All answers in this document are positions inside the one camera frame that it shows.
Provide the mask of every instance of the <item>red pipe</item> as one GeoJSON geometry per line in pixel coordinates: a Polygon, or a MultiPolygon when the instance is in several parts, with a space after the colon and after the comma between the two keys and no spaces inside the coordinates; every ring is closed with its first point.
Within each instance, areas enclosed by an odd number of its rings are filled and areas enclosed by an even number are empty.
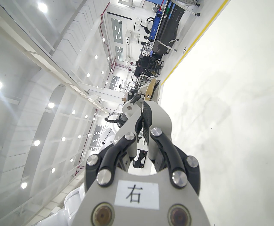
{"type": "MultiPolygon", "coordinates": [[[[103,13],[101,14],[100,29],[101,29],[102,37],[104,37],[104,35],[103,35],[103,31],[102,31],[101,24],[103,23],[103,15],[104,15],[104,13],[105,13],[105,11],[106,11],[107,7],[109,6],[109,4],[110,4],[110,2],[107,4],[107,6],[106,6],[105,10],[104,10],[104,11],[103,11],[103,13]]],[[[105,43],[105,45],[107,46],[107,50],[108,50],[108,52],[109,52],[109,57],[110,57],[109,46],[108,46],[106,43],[105,43]]]]}
{"type": "Polygon", "coordinates": [[[159,8],[159,11],[161,11],[163,3],[164,3],[164,0],[162,1],[162,4],[161,4],[161,6],[159,8]]]}
{"type": "MultiPolygon", "coordinates": [[[[89,128],[89,134],[90,134],[90,130],[91,130],[92,124],[93,124],[93,121],[91,122],[91,125],[90,125],[90,128],[89,128]]],[[[84,152],[84,150],[85,150],[85,145],[86,145],[86,143],[87,143],[87,139],[88,139],[88,136],[87,136],[87,138],[86,138],[86,141],[85,141],[85,144],[84,144],[84,147],[83,147],[82,153],[83,153],[83,152],[84,152]]],[[[81,154],[81,156],[80,156],[80,159],[79,159],[78,165],[79,165],[79,164],[80,164],[80,162],[81,162],[81,158],[82,158],[82,154],[81,154]]]]}

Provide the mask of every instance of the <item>person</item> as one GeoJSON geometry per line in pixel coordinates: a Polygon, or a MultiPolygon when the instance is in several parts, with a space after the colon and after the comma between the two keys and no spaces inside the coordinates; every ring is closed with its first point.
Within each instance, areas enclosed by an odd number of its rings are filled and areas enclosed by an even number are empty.
{"type": "Polygon", "coordinates": [[[135,73],[135,71],[131,70],[131,68],[128,69],[129,73],[135,73]]]}
{"type": "Polygon", "coordinates": [[[130,66],[140,66],[139,61],[136,61],[135,64],[133,62],[130,62],[130,66]]]}

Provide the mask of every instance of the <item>screw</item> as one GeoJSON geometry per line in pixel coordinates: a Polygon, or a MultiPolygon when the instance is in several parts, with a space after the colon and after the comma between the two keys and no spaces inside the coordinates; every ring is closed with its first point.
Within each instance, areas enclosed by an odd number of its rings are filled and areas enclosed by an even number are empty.
{"type": "Polygon", "coordinates": [[[98,155],[91,155],[87,159],[87,164],[89,166],[94,166],[94,165],[96,165],[96,163],[98,162],[98,160],[99,160],[98,155]]]}
{"type": "Polygon", "coordinates": [[[132,133],[132,132],[128,132],[128,133],[125,135],[125,138],[126,138],[128,141],[132,141],[132,140],[135,138],[135,135],[134,135],[134,133],[132,133]]]}
{"type": "Polygon", "coordinates": [[[115,137],[114,140],[113,140],[114,145],[117,144],[120,139],[121,139],[120,136],[115,137]]]}
{"type": "Polygon", "coordinates": [[[162,130],[161,130],[160,128],[154,127],[154,128],[151,130],[151,134],[152,134],[153,136],[156,136],[156,137],[161,136],[162,130]]]}
{"type": "Polygon", "coordinates": [[[187,157],[187,163],[192,168],[196,168],[198,166],[198,160],[191,155],[187,157]]]}
{"type": "Polygon", "coordinates": [[[172,173],[173,183],[179,187],[184,187],[187,185],[187,175],[185,172],[176,170],[172,173]]]}
{"type": "Polygon", "coordinates": [[[111,180],[111,172],[108,169],[102,169],[98,172],[96,181],[99,185],[105,185],[111,180]]]}

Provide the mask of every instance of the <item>metal frame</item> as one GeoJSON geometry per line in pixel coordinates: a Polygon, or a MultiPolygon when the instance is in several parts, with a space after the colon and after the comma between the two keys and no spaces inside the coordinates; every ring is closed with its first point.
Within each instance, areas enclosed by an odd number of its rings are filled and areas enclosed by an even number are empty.
{"type": "Polygon", "coordinates": [[[200,6],[198,5],[198,2],[195,1],[196,3],[191,3],[191,4],[185,4],[185,5],[181,5],[179,4],[178,2],[183,2],[181,0],[171,0],[171,2],[173,2],[175,5],[179,6],[180,8],[184,9],[185,11],[188,11],[190,12],[191,14],[193,14],[194,16],[200,16],[200,13],[194,13],[193,11],[191,11],[190,9],[188,9],[186,6],[192,6],[192,5],[197,5],[197,6],[200,6]]]}

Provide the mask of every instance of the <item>desk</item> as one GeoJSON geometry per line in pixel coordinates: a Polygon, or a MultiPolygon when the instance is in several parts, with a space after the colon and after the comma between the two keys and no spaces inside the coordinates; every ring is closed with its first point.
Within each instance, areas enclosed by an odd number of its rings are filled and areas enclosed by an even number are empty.
{"type": "Polygon", "coordinates": [[[152,46],[154,53],[164,55],[168,49],[174,50],[172,46],[175,41],[178,41],[176,39],[177,29],[184,12],[185,10],[172,0],[167,0],[152,46]]]}

